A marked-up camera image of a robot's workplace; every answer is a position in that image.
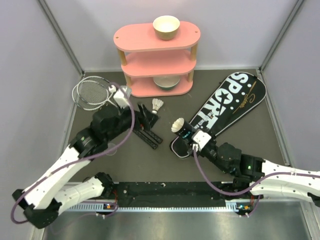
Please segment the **white shuttlecock top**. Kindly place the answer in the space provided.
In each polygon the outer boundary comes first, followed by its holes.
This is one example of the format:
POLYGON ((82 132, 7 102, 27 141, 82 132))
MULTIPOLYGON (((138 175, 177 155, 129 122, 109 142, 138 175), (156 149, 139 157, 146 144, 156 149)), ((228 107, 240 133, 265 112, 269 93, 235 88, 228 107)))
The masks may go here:
POLYGON ((152 99, 152 113, 157 114, 159 109, 164 105, 164 102, 161 99, 153 98, 152 99))

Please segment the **black shuttlecock tube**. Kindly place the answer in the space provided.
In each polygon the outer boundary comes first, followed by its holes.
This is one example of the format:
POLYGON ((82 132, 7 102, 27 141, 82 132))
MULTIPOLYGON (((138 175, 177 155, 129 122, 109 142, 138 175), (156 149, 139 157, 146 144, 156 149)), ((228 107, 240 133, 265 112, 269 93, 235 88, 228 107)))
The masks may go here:
POLYGON ((196 133, 196 129, 184 118, 180 117, 174 121, 171 126, 171 131, 175 133, 186 144, 193 142, 193 135, 196 133))

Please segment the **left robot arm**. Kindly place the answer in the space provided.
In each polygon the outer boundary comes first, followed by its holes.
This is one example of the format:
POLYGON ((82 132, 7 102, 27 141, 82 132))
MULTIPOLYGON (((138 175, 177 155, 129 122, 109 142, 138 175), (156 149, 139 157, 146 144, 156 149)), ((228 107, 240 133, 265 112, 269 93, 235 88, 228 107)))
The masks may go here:
POLYGON ((157 111, 148 110, 144 104, 139 104, 138 108, 103 106, 38 181, 13 192, 15 205, 22 208, 26 222, 43 229, 69 208, 90 199, 107 199, 114 193, 114 182, 104 172, 98 172, 74 187, 63 187, 94 159, 116 150, 116 146, 109 148, 108 144, 122 133, 151 130, 159 119, 157 111))

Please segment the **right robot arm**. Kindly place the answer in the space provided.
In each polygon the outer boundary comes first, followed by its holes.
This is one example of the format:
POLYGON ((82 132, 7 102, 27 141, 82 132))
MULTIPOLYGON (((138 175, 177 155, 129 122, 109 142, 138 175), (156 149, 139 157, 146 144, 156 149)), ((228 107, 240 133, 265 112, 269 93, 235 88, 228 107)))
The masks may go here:
POLYGON ((244 154, 238 148, 225 142, 220 146, 206 132, 195 133, 188 142, 196 159, 202 156, 213 163, 223 173, 233 177, 229 188, 218 188, 200 173, 207 184, 218 193, 245 198, 252 196, 276 196, 295 198, 320 205, 320 173, 301 170, 273 163, 261 157, 244 154))

